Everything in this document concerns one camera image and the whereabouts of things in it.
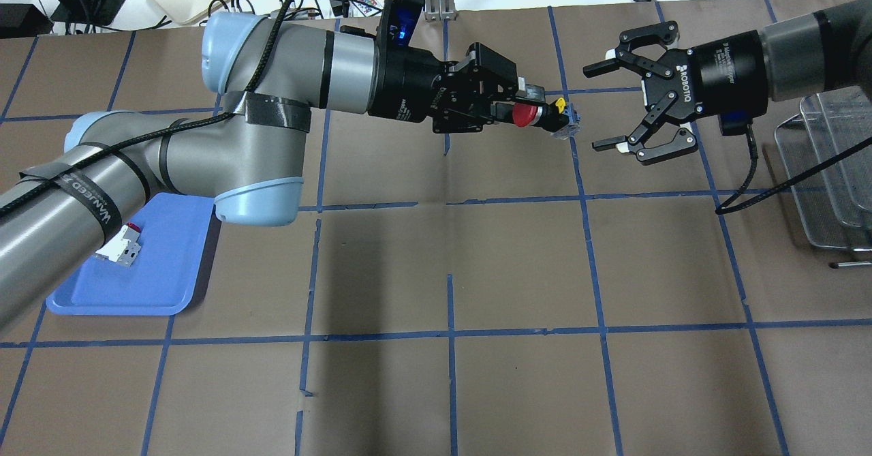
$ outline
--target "red object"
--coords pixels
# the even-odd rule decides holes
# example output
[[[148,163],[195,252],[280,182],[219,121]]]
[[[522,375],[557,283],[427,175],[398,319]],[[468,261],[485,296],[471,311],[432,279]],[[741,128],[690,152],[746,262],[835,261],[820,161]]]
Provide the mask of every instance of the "red object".
[[[539,107],[535,105],[527,105],[526,103],[515,103],[512,107],[512,121],[518,127],[527,127],[539,111]]]

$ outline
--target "light blue joint cap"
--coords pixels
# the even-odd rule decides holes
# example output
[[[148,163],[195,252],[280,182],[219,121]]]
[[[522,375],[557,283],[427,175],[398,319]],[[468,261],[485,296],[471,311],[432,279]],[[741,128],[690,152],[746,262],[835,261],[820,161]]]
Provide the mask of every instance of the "light blue joint cap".
[[[286,226],[300,208],[302,177],[267,180],[215,197],[215,216],[225,223],[247,226]]]
[[[245,40],[265,16],[251,13],[213,13],[203,31],[202,71],[203,82],[209,90],[224,95],[227,79],[236,56],[243,49]]]
[[[130,110],[113,110],[111,112],[91,112],[90,114],[84,114],[81,117],[78,117],[74,123],[72,123],[72,127],[69,128],[69,132],[66,133],[66,137],[63,139],[63,152],[68,152],[70,149],[78,146],[79,142],[82,142],[82,137],[87,130],[91,129],[91,126],[99,121],[106,115],[112,114],[134,114],[135,112],[131,112]]]

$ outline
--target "grid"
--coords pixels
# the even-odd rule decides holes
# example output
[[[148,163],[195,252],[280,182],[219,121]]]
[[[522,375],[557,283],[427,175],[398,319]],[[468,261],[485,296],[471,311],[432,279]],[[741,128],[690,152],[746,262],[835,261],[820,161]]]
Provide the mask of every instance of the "grid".
[[[769,0],[766,0],[768,13],[773,22],[777,21],[775,11]],[[661,21],[663,21],[663,12],[660,4],[657,3],[657,13]],[[570,89],[567,86],[566,71],[563,64],[563,53],[561,52],[560,35],[558,32],[557,21],[555,20],[554,11],[548,7],[548,18],[550,21],[551,31],[553,34],[555,52],[557,52],[557,62],[561,75],[561,90],[549,91],[548,95],[562,95],[569,98],[569,95],[584,95],[585,93],[620,93],[640,91],[639,87],[613,87],[612,89]],[[449,28],[448,21],[443,21],[443,58],[448,58],[448,42]],[[339,30],[339,19],[336,20],[334,30]],[[122,77],[127,67],[127,61],[130,57],[131,50],[134,47],[136,33],[131,33],[130,40],[125,52],[124,61],[121,64],[112,96],[106,106],[107,110],[111,110],[121,86]],[[25,58],[24,65],[19,71],[16,78],[12,93],[3,107],[3,112],[0,114],[0,125],[4,121],[39,121],[39,120],[62,120],[75,119],[80,114],[64,114],[64,115],[46,115],[46,117],[6,117],[12,105],[16,90],[25,75],[28,64],[33,55],[34,49],[37,46],[38,39],[34,39],[30,51]],[[221,97],[216,97],[213,107],[199,108],[184,108],[171,110],[145,110],[146,114],[172,114],[172,113],[187,113],[187,112],[203,112],[216,114],[220,110]],[[317,204],[314,207],[301,207],[303,213],[331,213],[331,211],[348,211],[358,209],[382,209],[382,208],[402,208],[416,207],[418,202],[380,202],[379,204],[340,204],[340,205],[324,205],[324,175],[326,171],[328,146],[330,142],[330,111],[327,110],[324,115],[324,132],[323,142],[320,155],[320,171],[317,183]],[[445,135],[445,154],[451,149],[451,137]],[[18,379],[16,379],[15,388],[12,392],[12,397],[9,400],[3,425],[0,427],[0,446],[3,444],[3,438],[10,424],[10,419],[14,415],[14,409],[18,394],[21,389],[22,382],[28,370],[31,354],[35,348],[77,348],[77,347],[109,347],[109,346],[161,346],[161,357],[159,358],[158,369],[155,378],[155,386],[149,406],[149,416],[147,417],[146,430],[141,446],[141,454],[149,453],[149,443],[155,419],[155,411],[157,408],[159,394],[161,393],[161,381],[164,367],[166,365],[166,356],[169,348],[174,345],[209,345],[209,344],[274,344],[275,342],[296,342],[302,344],[302,362],[300,370],[299,390],[306,397],[312,396],[307,390],[308,365],[309,365],[309,347],[312,342],[324,341],[386,341],[395,339],[412,339],[412,338],[446,338],[448,339],[448,375],[449,375],[449,407],[450,407],[450,434],[451,434],[451,453],[452,456],[458,454],[458,415],[457,415],[457,384],[463,382],[458,380],[456,373],[456,354],[455,340],[462,337],[477,337],[477,336],[521,336],[521,335],[598,335],[602,347],[602,362],[604,362],[604,375],[606,381],[606,390],[608,398],[608,407],[610,407],[611,426],[614,435],[614,447],[617,454],[623,455],[623,443],[620,428],[620,414],[617,410],[617,397],[620,393],[616,393],[614,388],[613,375],[610,362],[610,351],[608,350],[608,338],[610,334],[619,333],[650,333],[650,332],[692,332],[692,331],[747,331],[753,345],[755,359],[760,372],[760,382],[763,385],[768,408],[771,413],[772,423],[775,426],[775,433],[778,438],[779,447],[783,455],[789,454],[788,441],[785,439],[784,431],[781,427],[781,419],[777,400],[773,395],[773,390],[769,382],[766,361],[763,357],[760,348],[760,340],[757,335],[759,329],[795,329],[795,328],[815,328],[816,326],[870,326],[872,318],[861,319],[836,319],[836,320],[775,320],[774,322],[757,322],[754,320],[751,308],[748,306],[745,299],[745,288],[739,269],[736,252],[733,249],[732,239],[729,225],[723,216],[719,217],[719,225],[722,231],[723,246],[728,253],[730,263],[732,265],[732,274],[735,284],[738,289],[739,298],[741,299],[744,310],[744,322],[723,322],[723,323],[692,323],[692,324],[658,324],[658,325],[607,325],[604,308],[602,307],[602,298],[600,294],[599,279],[597,274],[597,254],[595,254],[595,242],[591,236],[591,223],[589,223],[588,202],[597,199],[621,199],[621,198],[680,198],[680,197],[711,197],[713,204],[720,203],[720,196],[731,195],[733,189],[717,189],[714,181],[711,167],[706,157],[706,149],[703,147],[703,142],[700,139],[700,158],[706,171],[706,180],[708,189],[699,189],[698,191],[688,192],[644,192],[638,194],[621,194],[621,193],[605,193],[605,194],[588,194],[585,192],[585,183],[582,179],[582,171],[579,168],[579,156],[576,146],[576,140],[570,138],[569,149],[572,155],[572,160],[575,170],[575,179],[577,185],[577,194],[575,195],[556,195],[544,197],[528,197],[528,198],[486,198],[486,199],[467,199],[462,202],[446,202],[446,205],[478,205],[478,204],[511,204],[512,202],[560,202],[570,201],[579,202],[580,214],[582,215],[583,235],[585,236],[585,247],[589,257],[589,269],[591,270],[591,280],[594,292],[595,312],[597,312],[597,326],[562,326],[561,328],[551,329],[456,329],[454,323],[454,277],[451,273],[446,276],[446,298],[448,298],[448,325],[445,329],[438,331],[408,331],[396,333],[377,333],[365,335],[312,335],[312,317],[315,300],[315,281],[317,280],[318,266],[318,251],[319,241],[321,237],[321,219],[315,221],[315,230],[312,245],[312,261],[311,274],[309,275],[309,297],[307,303],[305,332],[303,335],[273,335],[273,336],[240,336],[240,337],[220,337],[220,338],[172,338],[172,328],[174,328],[175,316],[170,316],[166,322],[166,331],[163,339],[125,339],[125,340],[105,340],[105,341],[38,341],[37,336],[40,332],[40,327],[43,322],[44,313],[46,313],[46,305],[43,304],[40,308],[40,313],[35,322],[31,338],[29,341],[20,342],[0,342],[0,348],[19,348],[25,350],[24,360],[22,360],[21,369]],[[763,189],[752,189],[750,193],[763,192]],[[302,428],[305,424],[305,411],[299,410],[296,413],[295,426],[295,454],[300,453],[302,442]]]

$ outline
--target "blue tray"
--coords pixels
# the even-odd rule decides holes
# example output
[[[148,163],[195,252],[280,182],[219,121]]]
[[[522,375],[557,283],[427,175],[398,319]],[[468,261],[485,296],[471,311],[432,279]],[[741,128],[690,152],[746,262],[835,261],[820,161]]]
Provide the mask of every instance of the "blue tray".
[[[193,298],[213,199],[161,193],[131,223],[142,228],[130,267],[90,257],[46,298],[56,314],[169,316]]]

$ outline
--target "robotic arm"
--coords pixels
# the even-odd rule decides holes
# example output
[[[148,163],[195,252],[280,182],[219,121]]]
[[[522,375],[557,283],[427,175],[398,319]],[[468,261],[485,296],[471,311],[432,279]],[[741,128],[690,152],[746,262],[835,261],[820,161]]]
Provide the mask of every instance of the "robotic arm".
[[[311,107],[412,123],[432,117],[436,133],[477,132],[500,121],[555,132],[569,123],[563,107],[545,102],[542,87],[526,83],[514,62],[482,44],[471,45],[459,62],[408,46],[423,5],[386,0],[375,35],[245,13],[212,15],[202,73],[206,86],[223,95],[224,114],[175,133],[165,127],[184,119],[84,115],[62,157],[22,171],[18,185],[0,195],[0,331],[155,193],[215,198],[215,215],[230,223],[292,223]]]
[[[620,34],[606,61],[585,67],[594,77],[625,67],[642,77],[648,114],[629,136],[593,143],[596,151],[617,149],[641,164],[697,151],[697,136],[680,127],[672,142],[645,142],[666,123],[684,125],[717,115],[721,133],[745,133],[768,100],[782,101],[859,85],[872,99],[872,0],[857,0],[746,31],[690,49],[673,49],[679,26],[666,22]],[[633,53],[658,44],[666,52],[652,61]]]

